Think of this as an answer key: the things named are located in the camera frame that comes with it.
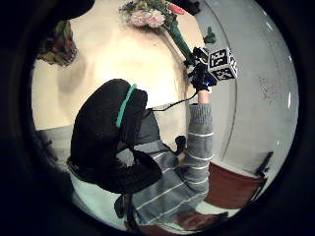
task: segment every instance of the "black helmet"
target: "black helmet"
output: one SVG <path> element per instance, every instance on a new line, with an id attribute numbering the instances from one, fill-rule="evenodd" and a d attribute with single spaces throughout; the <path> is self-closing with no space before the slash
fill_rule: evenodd
<path id="1" fill-rule="evenodd" d="M 147 101 L 144 90 L 133 89 L 121 79 L 98 88 L 76 117 L 67 160 L 70 171 L 82 181 L 116 194 L 137 193 L 155 183 L 161 177 L 158 165 L 148 154 L 133 149 Z M 118 143 L 132 151 L 132 166 L 123 166 L 116 157 Z"/>

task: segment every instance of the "black wire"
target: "black wire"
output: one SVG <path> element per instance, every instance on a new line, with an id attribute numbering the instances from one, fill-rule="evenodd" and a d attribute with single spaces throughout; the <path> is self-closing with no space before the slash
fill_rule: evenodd
<path id="1" fill-rule="evenodd" d="M 191 97 L 186 98 L 186 99 L 183 99 L 183 100 L 180 100 L 180 101 L 177 101 L 177 102 L 175 102 L 175 103 L 172 103 L 172 104 L 170 104 L 169 106 L 167 106 L 166 108 L 164 108 L 164 109 L 162 109 L 162 110 L 153 110 L 153 109 L 152 109 L 152 110 L 150 111 L 150 113 L 151 113 L 152 111 L 165 111 L 165 110 L 169 109 L 170 107 L 172 107 L 172 106 L 174 106 L 174 105 L 177 105 L 177 104 L 180 103 L 180 102 L 183 102 L 183 101 L 186 101 L 186 100 L 190 100 L 190 99 L 193 98 L 195 95 L 197 95 L 197 93 L 198 93 L 198 91 L 196 90 L 195 93 L 194 93 Z"/>

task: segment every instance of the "brown chair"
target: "brown chair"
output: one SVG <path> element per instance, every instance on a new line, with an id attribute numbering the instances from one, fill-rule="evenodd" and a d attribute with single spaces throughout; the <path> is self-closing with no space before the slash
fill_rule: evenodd
<path id="1" fill-rule="evenodd" d="M 234 173 L 211 163 L 209 193 L 205 202 L 226 209 L 242 208 L 252 202 L 263 189 L 267 178 Z"/>

